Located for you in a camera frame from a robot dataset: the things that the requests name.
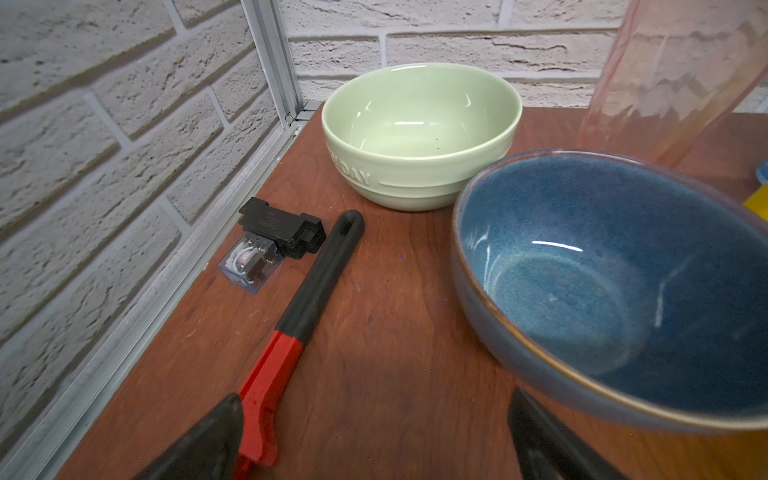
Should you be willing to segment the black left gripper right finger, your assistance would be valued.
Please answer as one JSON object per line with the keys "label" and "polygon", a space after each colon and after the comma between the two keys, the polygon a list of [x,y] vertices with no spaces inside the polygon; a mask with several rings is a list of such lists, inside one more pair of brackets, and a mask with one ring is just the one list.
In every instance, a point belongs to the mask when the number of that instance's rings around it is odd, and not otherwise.
{"label": "black left gripper right finger", "polygon": [[616,467],[517,387],[507,414],[524,479],[623,479]]}

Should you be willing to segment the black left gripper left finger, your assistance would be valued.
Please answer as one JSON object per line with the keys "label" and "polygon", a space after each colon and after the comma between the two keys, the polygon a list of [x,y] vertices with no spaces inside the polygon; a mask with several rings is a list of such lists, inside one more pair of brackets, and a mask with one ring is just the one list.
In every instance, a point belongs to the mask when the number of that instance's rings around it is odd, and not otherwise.
{"label": "black left gripper left finger", "polygon": [[241,399],[231,393],[134,479],[232,479],[243,427]]}

